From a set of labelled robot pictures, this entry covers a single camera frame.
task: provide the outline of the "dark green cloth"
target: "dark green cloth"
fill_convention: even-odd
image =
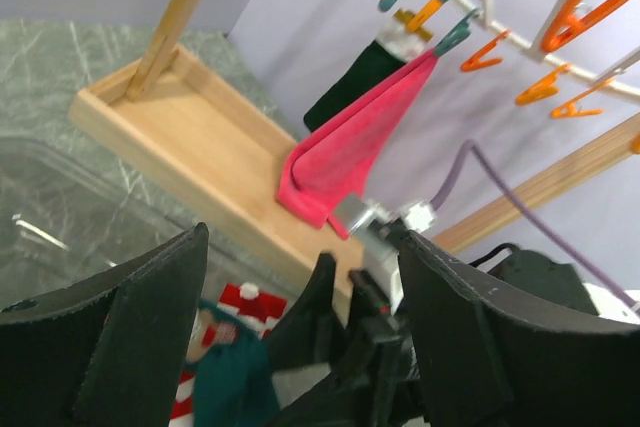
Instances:
[[[262,341],[246,325],[201,301],[217,321],[238,326],[233,344],[214,345],[200,362],[193,387],[194,427],[263,427],[280,411]]]
[[[304,115],[304,125],[313,132],[404,65],[374,40]]]

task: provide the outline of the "black cable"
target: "black cable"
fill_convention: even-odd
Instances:
[[[474,260],[473,262],[470,262],[469,265],[472,266],[472,267],[479,267],[480,265],[482,265],[485,262],[488,262],[489,260],[493,259],[496,255],[498,255],[500,252],[502,252],[503,250],[506,250],[506,249],[509,249],[511,251],[511,253],[520,252],[520,250],[522,250],[516,244],[511,244],[509,242],[505,242],[504,244],[500,244],[499,246],[497,246],[495,249],[493,249],[488,254],[483,255],[482,257],[480,257],[479,259]]]

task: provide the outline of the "marble tabletop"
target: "marble tabletop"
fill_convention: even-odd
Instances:
[[[0,136],[24,136],[70,156],[129,196],[181,226],[199,217],[127,163],[75,127],[67,118],[71,101],[84,86],[139,58],[151,28],[80,25],[74,22],[0,21]],[[181,42],[266,115],[291,131],[266,89],[219,32],[186,32]],[[285,283],[269,266],[209,225],[218,262],[239,262],[274,282]]]

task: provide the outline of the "orange clothespin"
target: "orange clothespin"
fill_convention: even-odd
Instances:
[[[640,154],[640,134],[631,141],[631,152]]]
[[[579,18],[576,7],[582,0],[566,0],[542,38],[543,52],[554,52],[586,32],[598,22],[618,10],[629,0],[605,0],[598,7]]]
[[[572,117],[585,117],[587,115],[598,115],[604,112],[602,109],[595,110],[580,110],[580,108],[576,105],[581,99],[584,99],[587,95],[592,94],[596,90],[601,89],[602,87],[608,85],[613,80],[613,77],[605,80],[604,82],[599,83],[598,85],[591,87],[589,90],[583,92],[582,94],[574,97],[573,99],[565,102],[560,107],[557,107],[551,111],[549,116],[552,119],[568,119]]]
[[[516,104],[527,105],[532,102],[537,102],[538,100],[546,99],[547,97],[551,97],[552,95],[557,94],[559,89],[558,87],[556,87],[555,83],[558,80],[558,76],[560,74],[569,72],[569,69],[569,64],[562,64],[553,72],[544,76],[538,82],[518,95],[516,97]]]
[[[509,36],[509,31],[505,30],[499,34],[495,39],[481,48],[478,52],[469,57],[460,66],[462,72],[471,72],[472,70],[484,69],[485,67],[491,67],[492,65],[502,62],[502,57],[494,57],[493,59],[482,60],[482,58],[496,48],[498,42],[506,39]]]

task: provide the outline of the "cable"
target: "cable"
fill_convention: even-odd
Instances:
[[[480,257],[479,259],[476,259],[473,262],[470,262],[469,265],[471,267],[479,267],[482,264],[484,264],[485,262],[488,262],[491,259],[493,259],[496,255],[498,255],[503,250],[507,250],[507,249],[510,250],[511,253],[520,252],[520,250],[521,250],[520,247],[518,247],[516,244],[510,244],[509,242],[505,242],[504,244],[500,244],[498,247],[493,249],[488,254],[485,254],[482,257]]]
[[[484,156],[480,148],[473,140],[466,140],[460,147],[460,150],[456,155],[447,178],[442,184],[442,187],[440,187],[440,190],[438,190],[436,195],[431,200],[431,207],[433,208],[433,210],[437,211],[440,207],[442,207],[442,204],[444,204],[444,202],[451,194],[453,187],[460,177],[460,172],[462,171],[464,161],[466,160],[469,151],[473,152],[486,174],[502,191],[505,197],[507,197],[511,201],[511,203],[516,206],[523,217],[525,217],[527,220],[529,220],[529,222],[535,225],[542,233],[544,233],[551,241],[558,245],[558,247],[564,250],[569,256],[573,257],[578,263],[582,264],[584,268],[587,269],[587,271],[589,271],[594,277],[600,280],[600,282],[602,282],[602,284],[607,289],[609,289],[612,294],[620,299],[632,311],[636,312],[638,309],[640,309],[640,302],[636,302],[635,300],[633,300],[629,296],[629,294],[627,294],[624,289],[622,289],[622,287],[620,287],[611,277],[609,277],[588,259],[586,259],[580,252],[578,252],[569,243],[567,243],[560,235],[553,232],[537,215],[535,215],[531,210],[527,208],[526,205],[524,205],[524,203],[507,186],[504,180],[502,180],[497,171],[491,166],[487,158]]]

